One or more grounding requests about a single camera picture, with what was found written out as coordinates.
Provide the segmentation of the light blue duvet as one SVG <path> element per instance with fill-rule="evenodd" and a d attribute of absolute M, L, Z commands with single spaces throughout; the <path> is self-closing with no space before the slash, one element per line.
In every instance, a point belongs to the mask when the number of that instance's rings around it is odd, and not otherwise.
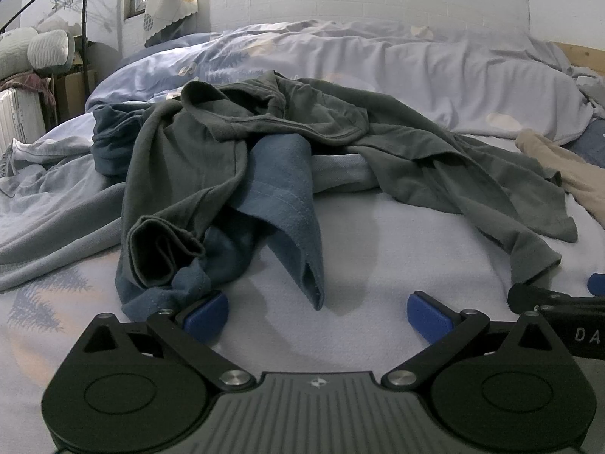
<path fill-rule="evenodd" d="M 302 20 L 200 33 L 131 55 L 86 107 L 161 101 L 186 83 L 275 71 L 383 93 L 452 131 L 512 140 L 525 129 L 576 140 L 604 115 L 604 81 L 525 33 Z"/>

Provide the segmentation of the blue t-shirt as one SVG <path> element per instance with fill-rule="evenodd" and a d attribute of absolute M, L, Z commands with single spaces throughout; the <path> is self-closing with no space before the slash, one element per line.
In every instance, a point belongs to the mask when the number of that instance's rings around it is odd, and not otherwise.
<path fill-rule="evenodd" d="M 116 289 L 130 320 L 178 309 L 238 279 L 277 227 L 247 208 L 245 140 L 179 101 L 94 113 L 97 171 L 125 183 Z"/>

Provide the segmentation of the white quilted bedding roll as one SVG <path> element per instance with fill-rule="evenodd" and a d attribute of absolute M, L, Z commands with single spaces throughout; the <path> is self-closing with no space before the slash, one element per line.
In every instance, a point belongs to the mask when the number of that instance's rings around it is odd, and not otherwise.
<path fill-rule="evenodd" d="M 35 71 L 43 75 L 69 72 L 75 57 L 75 40 L 65 30 L 38 33 L 18 28 L 1 35 L 1 79 Z"/>

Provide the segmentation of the white plastic storage bag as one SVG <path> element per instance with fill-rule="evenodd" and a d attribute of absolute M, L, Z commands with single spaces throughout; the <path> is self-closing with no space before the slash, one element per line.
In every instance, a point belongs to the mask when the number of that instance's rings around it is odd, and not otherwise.
<path fill-rule="evenodd" d="M 40 96 L 23 88 L 8 88 L 0 93 L 0 149 L 4 152 L 13 140 L 33 143 L 46 132 Z"/>

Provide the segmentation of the light grey-blue garment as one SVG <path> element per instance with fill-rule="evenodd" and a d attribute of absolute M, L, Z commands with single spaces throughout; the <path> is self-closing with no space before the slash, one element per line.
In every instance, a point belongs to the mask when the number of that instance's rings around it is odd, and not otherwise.
<path fill-rule="evenodd" d="M 14 140 L 1 158 L 1 289 L 119 244 L 122 182 L 95 170 L 92 141 Z"/>

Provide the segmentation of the dark grey t-shirt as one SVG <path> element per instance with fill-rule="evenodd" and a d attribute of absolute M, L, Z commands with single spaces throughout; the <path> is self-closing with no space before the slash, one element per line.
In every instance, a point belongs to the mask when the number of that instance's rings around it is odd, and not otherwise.
<path fill-rule="evenodd" d="M 526 283 L 575 242 L 556 173 L 443 129 L 393 97 L 269 72 L 229 85 L 189 83 L 154 104 L 132 144 L 123 202 L 123 271 L 165 287 L 208 256 L 209 227 L 232 208 L 269 224 L 304 287 L 323 279 L 313 210 L 315 151 L 357 154 L 399 202 L 465 217 Z"/>

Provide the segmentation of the white patterned curtain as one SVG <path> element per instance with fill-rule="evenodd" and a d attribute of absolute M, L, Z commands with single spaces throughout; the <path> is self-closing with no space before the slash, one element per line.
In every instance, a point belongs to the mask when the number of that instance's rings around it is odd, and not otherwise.
<path fill-rule="evenodd" d="M 144 47 L 183 37 L 195 29 L 198 0 L 147 0 Z"/>

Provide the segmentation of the wooden headboard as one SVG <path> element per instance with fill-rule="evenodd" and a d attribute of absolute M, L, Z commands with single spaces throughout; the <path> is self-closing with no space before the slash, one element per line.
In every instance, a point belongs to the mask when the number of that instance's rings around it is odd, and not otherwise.
<path fill-rule="evenodd" d="M 577 44 L 556 42 L 556 45 L 564 52 L 568 61 L 575 67 L 588 68 L 605 75 L 605 51 Z"/>

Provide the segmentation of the dark blue pillow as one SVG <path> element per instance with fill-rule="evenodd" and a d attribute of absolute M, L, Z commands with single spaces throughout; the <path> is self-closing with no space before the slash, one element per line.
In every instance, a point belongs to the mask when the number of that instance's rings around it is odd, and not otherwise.
<path fill-rule="evenodd" d="M 565 148 L 586 163 L 605 168 L 605 121 L 597 119 L 589 123 L 582 135 Z"/>

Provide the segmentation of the black metal clothes rack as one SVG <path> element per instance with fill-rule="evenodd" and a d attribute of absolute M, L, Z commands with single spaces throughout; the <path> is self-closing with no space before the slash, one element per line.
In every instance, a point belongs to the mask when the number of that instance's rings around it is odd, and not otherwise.
<path fill-rule="evenodd" d="M 1 33 L 4 34 L 8 28 L 15 23 L 20 16 L 38 0 L 30 0 L 23 6 L 7 23 L 1 27 Z M 59 10 L 78 10 L 80 13 L 80 23 L 66 22 L 63 25 L 59 21 Z M 96 71 L 90 62 L 92 58 L 89 50 L 92 41 L 88 39 L 87 25 L 91 22 L 88 17 L 88 0 L 55 0 L 53 3 L 53 13 L 50 13 L 41 23 L 36 23 L 38 32 L 50 32 L 59 30 L 64 26 L 64 30 L 74 38 L 75 57 L 71 68 L 66 72 L 54 73 L 51 75 L 51 89 L 54 95 L 55 123 L 67 121 L 73 117 L 84 113 L 85 101 L 88 99 L 91 91 L 96 84 Z"/>

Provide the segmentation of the beige garment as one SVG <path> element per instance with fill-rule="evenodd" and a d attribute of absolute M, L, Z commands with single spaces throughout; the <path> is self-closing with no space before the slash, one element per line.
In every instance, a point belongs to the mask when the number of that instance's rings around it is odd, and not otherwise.
<path fill-rule="evenodd" d="M 564 191 L 582 205 L 604 227 L 604 169 L 548 140 L 531 129 L 522 130 L 515 145 L 543 168 L 560 174 Z"/>

